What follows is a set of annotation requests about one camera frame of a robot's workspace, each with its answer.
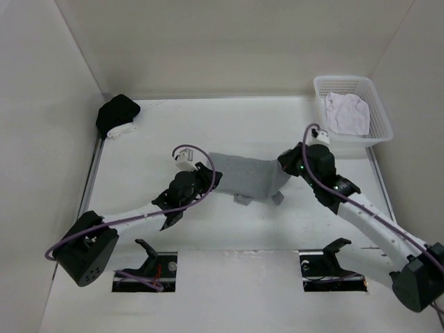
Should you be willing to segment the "grey tank top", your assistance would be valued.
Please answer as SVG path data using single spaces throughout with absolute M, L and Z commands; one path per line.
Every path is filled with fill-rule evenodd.
M 281 188 L 291 176 L 283 172 L 277 160 L 221 153 L 210 153 L 209 156 L 216 171 L 222 173 L 216 191 L 234 196 L 234 202 L 249 205 L 254 200 L 271 200 L 275 205 L 280 205 L 284 200 Z

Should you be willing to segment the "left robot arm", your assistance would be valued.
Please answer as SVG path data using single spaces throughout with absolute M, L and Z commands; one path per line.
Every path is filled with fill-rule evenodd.
M 129 236 L 145 253 L 133 257 L 132 268 L 123 259 L 113 269 L 125 278 L 149 276 L 155 270 L 157 253 L 143 240 L 142 233 L 160 232 L 175 225 L 186 209 L 218 187 L 222 177 L 220 171 L 198 162 L 193 170 L 178 172 L 167 189 L 139 210 L 120 217 L 87 211 L 51 251 L 53 258 L 78 286 L 86 287 L 108 270 L 119 238 Z

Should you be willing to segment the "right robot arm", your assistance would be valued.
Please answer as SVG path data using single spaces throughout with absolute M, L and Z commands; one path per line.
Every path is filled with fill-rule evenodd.
M 298 143 L 281 154 L 278 163 L 283 172 L 303 178 L 321 205 L 351 223 L 385 255 L 383 259 L 371 258 L 357 249 L 343 253 L 341 248 L 351 242 L 337 239 L 323 249 L 321 264 L 327 273 L 365 275 L 390 288 L 416 313 L 443 295 L 443 245 L 428 245 L 384 216 L 358 186 L 336 172 L 328 147 Z

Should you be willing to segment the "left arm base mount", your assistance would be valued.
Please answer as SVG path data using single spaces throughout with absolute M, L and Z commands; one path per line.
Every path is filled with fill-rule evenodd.
M 143 239 L 136 239 L 134 253 L 113 255 L 114 293 L 173 293 L 178 272 L 177 252 L 158 252 Z

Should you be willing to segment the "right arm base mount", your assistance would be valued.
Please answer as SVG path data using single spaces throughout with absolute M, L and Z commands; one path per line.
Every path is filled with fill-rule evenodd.
M 299 252 L 304 292 L 367 292 L 364 276 L 340 267 L 336 254 L 351 241 L 339 238 L 318 250 Z

